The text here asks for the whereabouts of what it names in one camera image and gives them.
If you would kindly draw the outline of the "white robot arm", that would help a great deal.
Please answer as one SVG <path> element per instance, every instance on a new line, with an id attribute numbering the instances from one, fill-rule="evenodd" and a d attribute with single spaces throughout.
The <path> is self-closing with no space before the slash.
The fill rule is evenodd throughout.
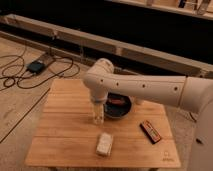
<path id="1" fill-rule="evenodd" d="M 116 93 L 197 113 L 187 171 L 213 171 L 213 79 L 119 75 L 110 60 L 101 58 L 85 73 L 83 83 L 94 104 Z"/>

